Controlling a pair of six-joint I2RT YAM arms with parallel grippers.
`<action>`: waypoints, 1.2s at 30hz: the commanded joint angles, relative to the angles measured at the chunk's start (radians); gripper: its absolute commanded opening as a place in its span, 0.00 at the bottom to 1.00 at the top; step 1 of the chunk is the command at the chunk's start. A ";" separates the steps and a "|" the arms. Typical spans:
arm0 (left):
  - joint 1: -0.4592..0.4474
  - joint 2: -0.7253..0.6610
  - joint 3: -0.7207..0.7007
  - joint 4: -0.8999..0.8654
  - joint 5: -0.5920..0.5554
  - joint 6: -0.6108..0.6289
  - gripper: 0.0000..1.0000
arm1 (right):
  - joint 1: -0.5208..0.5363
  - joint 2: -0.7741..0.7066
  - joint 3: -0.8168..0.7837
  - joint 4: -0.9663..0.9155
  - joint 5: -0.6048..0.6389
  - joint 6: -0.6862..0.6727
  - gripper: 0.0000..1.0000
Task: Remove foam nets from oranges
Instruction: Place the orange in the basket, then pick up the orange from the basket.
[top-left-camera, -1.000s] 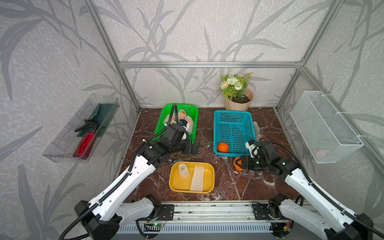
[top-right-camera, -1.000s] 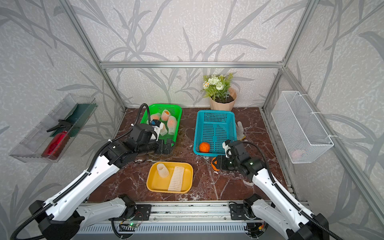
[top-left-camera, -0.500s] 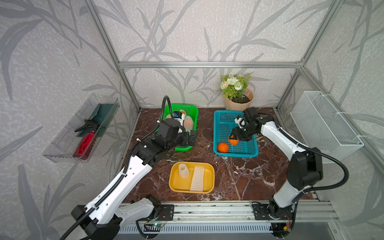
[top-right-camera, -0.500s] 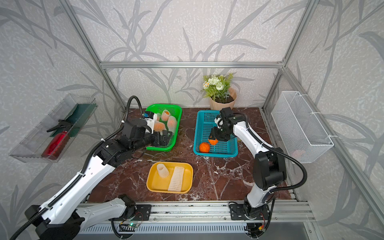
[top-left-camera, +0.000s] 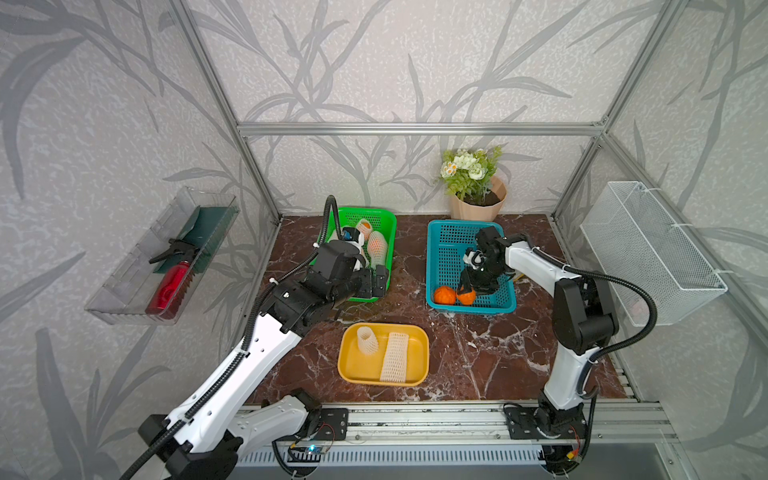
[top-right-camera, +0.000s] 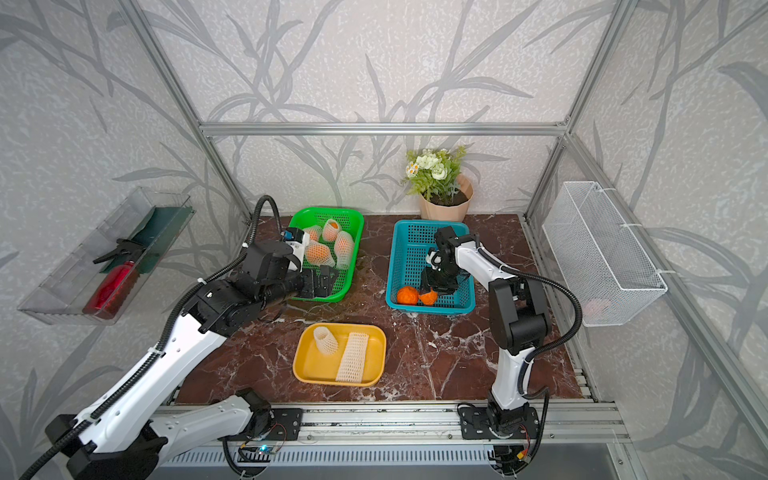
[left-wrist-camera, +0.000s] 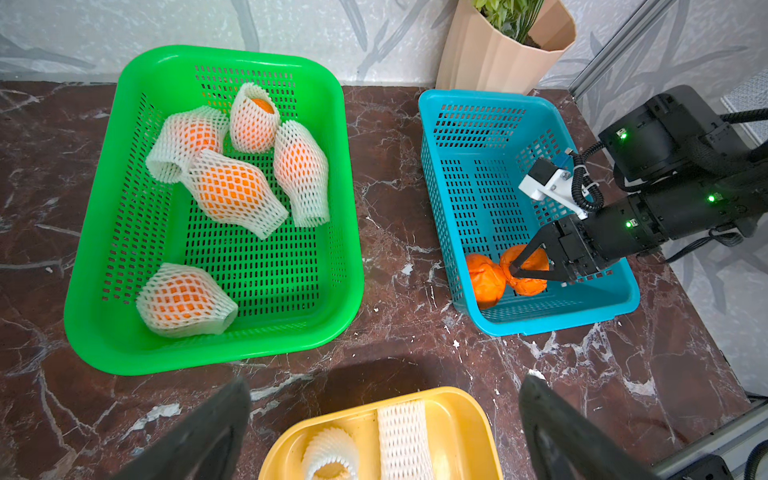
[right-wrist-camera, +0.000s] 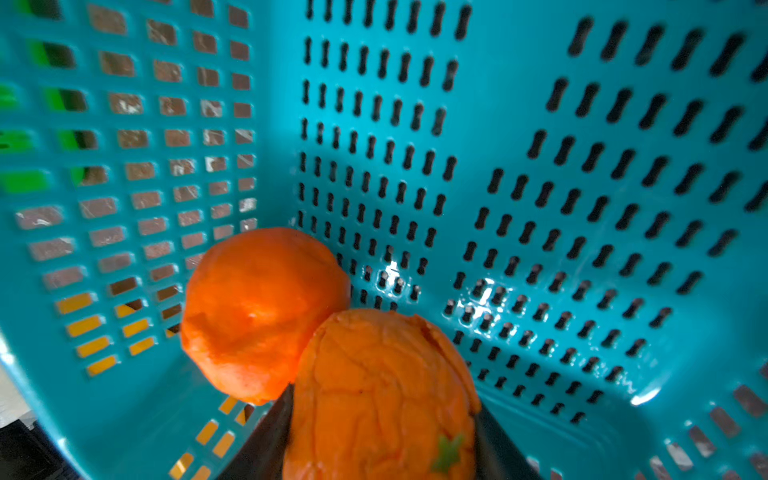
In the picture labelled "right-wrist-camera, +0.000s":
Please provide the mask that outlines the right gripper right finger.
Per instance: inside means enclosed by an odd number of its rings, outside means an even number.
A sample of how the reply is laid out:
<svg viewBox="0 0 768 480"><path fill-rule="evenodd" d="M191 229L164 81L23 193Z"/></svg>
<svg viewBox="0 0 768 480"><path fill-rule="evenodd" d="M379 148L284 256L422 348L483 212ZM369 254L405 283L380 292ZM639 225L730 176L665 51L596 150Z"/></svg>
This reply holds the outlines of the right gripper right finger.
<svg viewBox="0 0 768 480"><path fill-rule="evenodd" d="M483 405L475 415L476 478L539 480L539 474Z"/></svg>

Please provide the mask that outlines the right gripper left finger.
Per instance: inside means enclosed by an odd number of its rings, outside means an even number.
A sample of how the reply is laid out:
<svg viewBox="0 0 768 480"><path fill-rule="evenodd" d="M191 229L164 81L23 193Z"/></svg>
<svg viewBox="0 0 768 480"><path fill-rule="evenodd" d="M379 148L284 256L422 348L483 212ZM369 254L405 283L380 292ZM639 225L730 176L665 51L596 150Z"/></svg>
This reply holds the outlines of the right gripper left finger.
<svg viewBox="0 0 768 480"><path fill-rule="evenodd" d="M218 474L226 480L279 480L289 442L294 386L289 385L261 418L233 459Z"/></svg>

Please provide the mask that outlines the orange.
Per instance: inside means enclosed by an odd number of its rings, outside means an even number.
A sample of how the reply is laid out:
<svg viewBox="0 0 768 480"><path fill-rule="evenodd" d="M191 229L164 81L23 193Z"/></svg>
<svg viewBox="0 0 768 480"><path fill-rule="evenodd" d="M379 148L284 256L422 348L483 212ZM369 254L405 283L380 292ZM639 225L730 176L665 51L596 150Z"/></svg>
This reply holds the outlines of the orange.
<svg viewBox="0 0 768 480"><path fill-rule="evenodd" d="M294 382L316 329L349 305L349 278L323 243L257 229L204 254L187 284L181 346L216 389L264 405Z"/></svg>
<svg viewBox="0 0 768 480"><path fill-rule="evenodd" d="M419 316L330 316L295 380L286 479L473 479L481 401L452 341Z"/></svg>

